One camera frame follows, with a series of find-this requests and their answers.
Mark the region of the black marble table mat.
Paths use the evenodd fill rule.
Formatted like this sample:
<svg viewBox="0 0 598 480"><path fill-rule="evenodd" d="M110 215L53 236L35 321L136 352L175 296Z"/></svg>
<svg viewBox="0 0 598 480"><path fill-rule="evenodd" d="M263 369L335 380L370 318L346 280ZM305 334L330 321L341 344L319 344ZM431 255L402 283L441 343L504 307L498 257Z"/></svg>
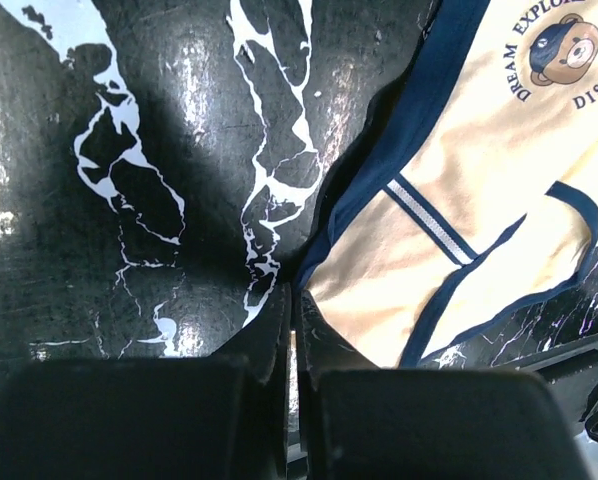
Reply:
<svg viewBox="0 0 598 480"><path fill-rule="evenodd" d="M0 1L0 380L207 356L299 289L442 2ZM598 246L577 285L419 364L595 340Z"/></svg>

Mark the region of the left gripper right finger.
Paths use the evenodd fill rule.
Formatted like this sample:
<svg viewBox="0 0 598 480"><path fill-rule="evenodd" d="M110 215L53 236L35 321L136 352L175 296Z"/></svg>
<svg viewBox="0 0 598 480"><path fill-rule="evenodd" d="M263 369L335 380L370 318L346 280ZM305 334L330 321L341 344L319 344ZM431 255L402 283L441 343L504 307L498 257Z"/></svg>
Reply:
<svg viewBox="0 0 598 480"><path fill-rule="evenodd" d="M296 297L300 433L312 479L583 479L537 375L381 369Z"/></svg>

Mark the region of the beige navy-trimmed underwear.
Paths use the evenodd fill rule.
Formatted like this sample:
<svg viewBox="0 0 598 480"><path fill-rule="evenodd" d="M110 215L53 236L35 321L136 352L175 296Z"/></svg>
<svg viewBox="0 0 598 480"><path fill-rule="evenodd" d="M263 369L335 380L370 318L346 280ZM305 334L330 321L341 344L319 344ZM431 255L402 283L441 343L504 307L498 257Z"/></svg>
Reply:
<svg viewBox="0 0 598 480"><path fill-rule="evenodd" d="M577 285L597 246L598 1L444 1L297 286L412 368Z"/></svg>

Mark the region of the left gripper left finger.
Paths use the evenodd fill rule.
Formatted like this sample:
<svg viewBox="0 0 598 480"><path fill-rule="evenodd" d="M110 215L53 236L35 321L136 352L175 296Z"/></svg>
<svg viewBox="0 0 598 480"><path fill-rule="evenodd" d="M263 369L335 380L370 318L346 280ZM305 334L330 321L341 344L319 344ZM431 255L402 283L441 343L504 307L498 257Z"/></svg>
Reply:
<svg viewBox="0 0 598 480"><path fill-rule="evenodd" d="M282 479L292 294L213 354L34 363L0 396L0 479Z"/></svg>

